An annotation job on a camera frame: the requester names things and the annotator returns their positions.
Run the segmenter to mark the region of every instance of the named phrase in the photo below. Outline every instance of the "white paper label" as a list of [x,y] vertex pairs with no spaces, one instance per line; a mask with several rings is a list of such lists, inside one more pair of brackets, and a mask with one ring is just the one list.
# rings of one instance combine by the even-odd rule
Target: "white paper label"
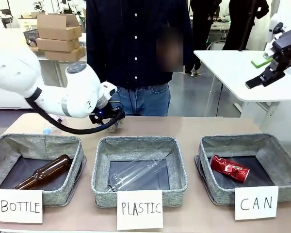
[[117,230],[163,228],[162,191],[117,192]]
[[278,186],[235,188],[235,219],[276,217]]
[[42,221],[42,190],[0,189],[0,222]]

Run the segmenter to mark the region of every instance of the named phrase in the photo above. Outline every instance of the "gray joint cap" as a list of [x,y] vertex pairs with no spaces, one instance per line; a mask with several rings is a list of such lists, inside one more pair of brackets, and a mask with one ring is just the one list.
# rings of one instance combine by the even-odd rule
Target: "gray joint cap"
[[74,63],[68,66],[66,71],[68,74],[76,74],[76,73],[81,72],[85,68],[86,68],[86,64],[84,63]]

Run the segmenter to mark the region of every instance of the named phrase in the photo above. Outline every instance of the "person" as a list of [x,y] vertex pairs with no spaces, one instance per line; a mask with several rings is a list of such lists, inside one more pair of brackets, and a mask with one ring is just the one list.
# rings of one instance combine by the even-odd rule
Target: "person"
[[127,115],[166,116],[172,71],[192,51],[186,0],[88,0],[86,30],[87,63],[118,87],[112,100]]
[[[222,0],[191,0],[193,11],[193,50],[205,50],[213,16]],[[185,73],[199,75],[200,60],[192,53],[190,62],[185,66]]]
[[267,1],[230,0],[228,8],[231,25],[223,50],[245,50],[252,27],[254,26],[255,17],[260,19],[269,12]]

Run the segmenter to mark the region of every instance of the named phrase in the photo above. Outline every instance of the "green object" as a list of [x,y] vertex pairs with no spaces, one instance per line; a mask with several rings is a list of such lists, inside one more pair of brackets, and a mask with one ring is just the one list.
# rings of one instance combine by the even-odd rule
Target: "green object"
[[255,68],[258,69],[270,63],[272,60],[273,58],[265,59],[264,57],[257,57],[254,60],[252,60],[251,63],[254,65]]

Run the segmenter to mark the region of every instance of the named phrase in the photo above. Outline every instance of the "red can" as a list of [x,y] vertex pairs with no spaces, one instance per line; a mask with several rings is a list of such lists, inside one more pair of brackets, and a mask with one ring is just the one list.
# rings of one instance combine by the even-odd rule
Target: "red can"
[[214,155],[211,159],[210,166],[213,170],[226,174],[232,177],[234,180],[245,182],[249,174],[250,169],[243,167],[242,165],[233,161],[220,158],[218,155]]

